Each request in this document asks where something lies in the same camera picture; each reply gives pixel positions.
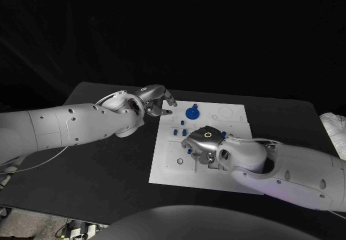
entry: blue part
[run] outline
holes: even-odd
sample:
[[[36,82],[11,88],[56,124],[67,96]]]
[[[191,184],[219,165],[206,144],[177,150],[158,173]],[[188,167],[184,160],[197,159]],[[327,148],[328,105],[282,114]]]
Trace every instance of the blue part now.
[[[200,116],[200,112],[197,110],[197,104],[194,103],[193,106],[186,110],[186,117],[188,119],[196,119]]]

